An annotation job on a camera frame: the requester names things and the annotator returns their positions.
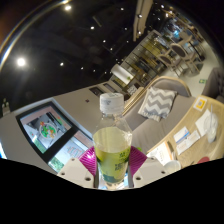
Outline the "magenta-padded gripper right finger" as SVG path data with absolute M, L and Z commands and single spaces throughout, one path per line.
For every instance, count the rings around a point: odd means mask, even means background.
M 128 165 L 128 186 L 140 188 L 168 175 L 164 166 L 155 158 L 147 157 L 131 147 Z

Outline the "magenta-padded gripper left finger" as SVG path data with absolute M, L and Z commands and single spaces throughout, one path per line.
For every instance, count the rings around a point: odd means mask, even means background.
M 91 147 L 79 158 L 71 158 L 58 176 L 84 188 L 95 188 L 97 172 L 97 159 L 94 148 Z

